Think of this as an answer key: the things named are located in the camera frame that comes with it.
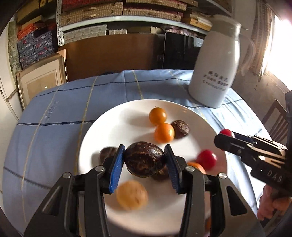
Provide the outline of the right hand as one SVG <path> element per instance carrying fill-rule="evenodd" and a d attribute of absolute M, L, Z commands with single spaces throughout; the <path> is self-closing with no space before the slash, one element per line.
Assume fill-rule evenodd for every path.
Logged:
<path fill-rule="evenodd" d="M 259 209 L 257 211 L 257 218 L 260 221 L 263 221 L 265 218 L 271 219 L 275 209 L 280 211 L 280 215 L 283 216 L 291 204 L 291 197 L 281 197 L 273 200 L 271 197 L 272 191 L 273 188 L 269 185 L 265 185 L 263 188 L 263 194 L 260 197 Z"/>

